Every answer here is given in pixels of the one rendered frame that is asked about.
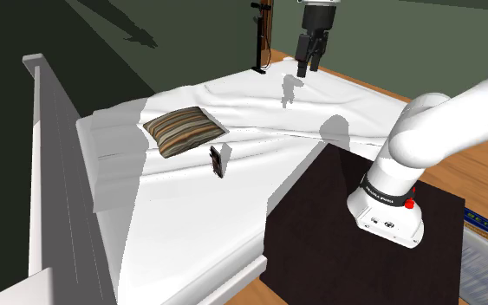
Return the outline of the dark robot stand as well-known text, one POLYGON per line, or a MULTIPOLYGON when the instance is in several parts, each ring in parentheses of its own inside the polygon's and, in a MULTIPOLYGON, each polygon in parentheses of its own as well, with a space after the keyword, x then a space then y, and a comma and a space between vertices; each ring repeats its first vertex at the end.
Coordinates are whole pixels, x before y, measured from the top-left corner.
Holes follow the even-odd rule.
POLYGON ((267 217, 260 276, 288 305, 458 305, 464 199, 417 182, 422 241, 357 227, 347 196, 371 166, 326 145, 267 217))

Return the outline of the white bed with grey frame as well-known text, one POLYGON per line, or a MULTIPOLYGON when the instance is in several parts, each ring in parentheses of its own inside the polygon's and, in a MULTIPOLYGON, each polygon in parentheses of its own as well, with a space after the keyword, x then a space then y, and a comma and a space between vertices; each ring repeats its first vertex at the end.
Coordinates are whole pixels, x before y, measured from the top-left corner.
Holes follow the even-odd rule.
POLYGON ((23 63, 29 275, 0 305, 223 305, 264 272, 267 215, 321 150, 374 159, 404 107, 323 71, 298 80, 289 58, 81 117, 43 55, 23 63), (143 124, 186 107, 226 134, 165 159, 143 124))

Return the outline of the blue and white box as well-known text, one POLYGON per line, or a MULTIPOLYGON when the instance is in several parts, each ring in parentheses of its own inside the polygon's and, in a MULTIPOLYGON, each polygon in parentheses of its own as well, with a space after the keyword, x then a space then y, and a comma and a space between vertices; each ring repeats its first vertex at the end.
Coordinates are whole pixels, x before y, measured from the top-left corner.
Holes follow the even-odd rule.
POLYGON ((488 305, 488 219, 464 211, 459 297, 469 305, 488 305))

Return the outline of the black pole stand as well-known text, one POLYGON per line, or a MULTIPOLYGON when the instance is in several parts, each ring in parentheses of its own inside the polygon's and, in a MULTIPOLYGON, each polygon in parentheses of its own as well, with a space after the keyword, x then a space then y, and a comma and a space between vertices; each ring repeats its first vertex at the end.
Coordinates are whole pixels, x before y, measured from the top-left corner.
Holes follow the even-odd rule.
POLYGON ((256 46, 256 63, 251 68, 261 75, 265 75, 270 67, 271 47, 268 30, 268 11, 272 10, 271 0, 260 0, 259 3, 252 2, 251 8, 258 9, 258 14, 253 18, 257 25, 257 46, 256 46), (262 64, 262 52, 268 52, 267 61, 262 64))

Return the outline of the dark smartphone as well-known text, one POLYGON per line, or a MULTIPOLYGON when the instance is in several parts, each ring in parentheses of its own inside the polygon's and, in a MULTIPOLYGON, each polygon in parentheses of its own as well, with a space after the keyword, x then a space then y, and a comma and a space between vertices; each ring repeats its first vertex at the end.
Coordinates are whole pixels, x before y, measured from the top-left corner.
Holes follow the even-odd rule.
POLYGON ((219 151, 214 147, 210 147, 210 157, 211 157, 211 164, 213 172, 219 177, 222 178, 224 176, 223 167, 222 167, 222 159, 219 151))

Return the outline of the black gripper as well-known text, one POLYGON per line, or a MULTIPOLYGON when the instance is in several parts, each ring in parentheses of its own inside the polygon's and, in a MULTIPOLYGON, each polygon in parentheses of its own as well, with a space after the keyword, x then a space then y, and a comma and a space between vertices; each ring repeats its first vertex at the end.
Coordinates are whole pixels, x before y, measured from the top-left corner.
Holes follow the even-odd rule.
POLYGON ((306 4, 303 11, 302 28, 308 34, 301 34, 298 38, 295 59, 298 61, 297 74, 299 78, 306 76, 309 62, 309 44, 313 34, 313 44, 310 52, 310 70, 317 71, 320 60, 326 51, 329 33, 332 29, 336 12, 336 5, 306 4))

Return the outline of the brown striped pillow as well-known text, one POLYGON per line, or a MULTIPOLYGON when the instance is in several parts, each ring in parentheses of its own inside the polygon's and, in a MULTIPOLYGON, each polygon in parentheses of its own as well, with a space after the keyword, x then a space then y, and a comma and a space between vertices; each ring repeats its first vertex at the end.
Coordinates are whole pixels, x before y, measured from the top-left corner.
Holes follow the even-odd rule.
POLYGON ((181 108, 143 124, 153 137, 159 154, 165 158, 185 153, 224 134, 200 107, 181 108))

